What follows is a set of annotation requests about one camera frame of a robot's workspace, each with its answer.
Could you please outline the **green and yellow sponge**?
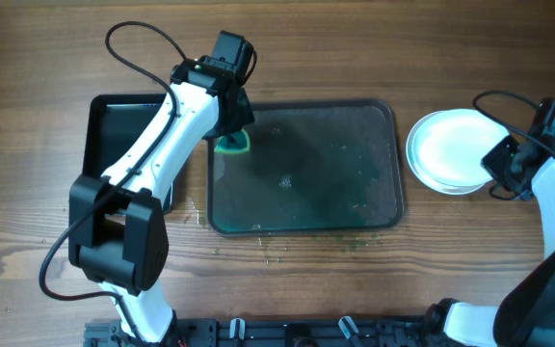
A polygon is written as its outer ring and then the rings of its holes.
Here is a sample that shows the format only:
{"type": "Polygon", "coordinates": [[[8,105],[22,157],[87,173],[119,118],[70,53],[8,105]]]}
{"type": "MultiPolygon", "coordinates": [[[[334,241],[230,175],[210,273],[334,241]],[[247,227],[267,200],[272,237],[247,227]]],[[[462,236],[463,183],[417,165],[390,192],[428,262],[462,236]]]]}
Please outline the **green and yellow sponge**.
{"type": "Polygon", "coordinates": [[[222,136],[218,140],[214,152],[224,155],[234,155],[249,152],[250,148],[250,136],[245,129],[241,129],[237,132],[222,136]]]}

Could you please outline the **white plate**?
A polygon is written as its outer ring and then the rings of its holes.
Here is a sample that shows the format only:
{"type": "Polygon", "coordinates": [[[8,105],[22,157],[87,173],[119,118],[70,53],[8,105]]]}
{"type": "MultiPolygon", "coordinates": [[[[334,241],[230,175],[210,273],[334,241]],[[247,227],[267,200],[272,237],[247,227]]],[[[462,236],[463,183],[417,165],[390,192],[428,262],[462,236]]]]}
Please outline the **white plate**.
{"type": "Polygon", "coordinates": [[[433,112],[411,129],[405,146],[413,174],[445,195],[468,195],[492,181],[482,160],[509,135],[472,109],[433,112]]]}

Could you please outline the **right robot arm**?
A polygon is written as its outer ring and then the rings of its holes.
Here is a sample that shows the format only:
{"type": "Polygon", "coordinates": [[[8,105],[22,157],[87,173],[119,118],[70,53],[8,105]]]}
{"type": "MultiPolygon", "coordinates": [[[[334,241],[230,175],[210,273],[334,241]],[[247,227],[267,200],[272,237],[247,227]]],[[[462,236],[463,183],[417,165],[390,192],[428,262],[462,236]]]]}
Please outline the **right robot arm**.
{"type": "Polygon", "coordinates": [[[527,131],[478,104],[434,112],[407,139],[415,176],[447,195],[491,185],[506,200],[536,200],[542,217],[542,263],[497,306],[444,299],[430,306],[420,339],[463,346],[555,346],[555,98],[527,103],[535,111],[527,131]]]}

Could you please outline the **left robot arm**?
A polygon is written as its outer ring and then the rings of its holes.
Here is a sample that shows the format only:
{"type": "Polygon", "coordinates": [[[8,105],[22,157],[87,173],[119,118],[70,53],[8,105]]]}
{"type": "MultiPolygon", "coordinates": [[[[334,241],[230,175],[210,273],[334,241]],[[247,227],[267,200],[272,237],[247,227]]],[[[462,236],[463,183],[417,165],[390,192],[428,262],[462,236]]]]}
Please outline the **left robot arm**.
{"type": "Polygon", "coordinates": [[[97,296],[113,300],[114,342],[185,345],[159,282],[169,250],[164,204],[198,142],[217,140],[223,154],[249,151],[254,117],[244,86],[256,62],[249,41],[222,31],[210,55],[173,68],[161,107],[121,158],[73,183],[68,260],[99,285],[97,296]]]}

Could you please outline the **dark grey serving tray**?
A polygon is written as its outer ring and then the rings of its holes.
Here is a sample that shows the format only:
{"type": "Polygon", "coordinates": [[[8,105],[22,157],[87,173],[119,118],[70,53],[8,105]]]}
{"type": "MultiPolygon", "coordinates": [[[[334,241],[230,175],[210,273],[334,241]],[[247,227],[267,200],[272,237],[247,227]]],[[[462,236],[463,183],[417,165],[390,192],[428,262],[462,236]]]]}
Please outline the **dark grey serving tray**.
{"type": "Polygon", "coordinates": [[[397,225],[405,210],[393,111],[374,98],[257,103],[250,147],[207,155],[208,224],[225,237],[397,225]]]}

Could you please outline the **black rectangular sponge tray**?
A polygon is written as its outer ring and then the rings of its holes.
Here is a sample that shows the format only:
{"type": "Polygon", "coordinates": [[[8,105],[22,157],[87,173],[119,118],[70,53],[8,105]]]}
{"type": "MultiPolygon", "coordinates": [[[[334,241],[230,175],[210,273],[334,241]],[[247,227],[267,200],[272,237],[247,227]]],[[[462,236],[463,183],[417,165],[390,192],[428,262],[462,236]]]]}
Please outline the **black rectangular sponge tray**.
{"type": "Polygon", "coordinates": [[[90,106],[82,175],[99,179],[126,154],[161,108],[164,93],[100,94],[90,106]]]}

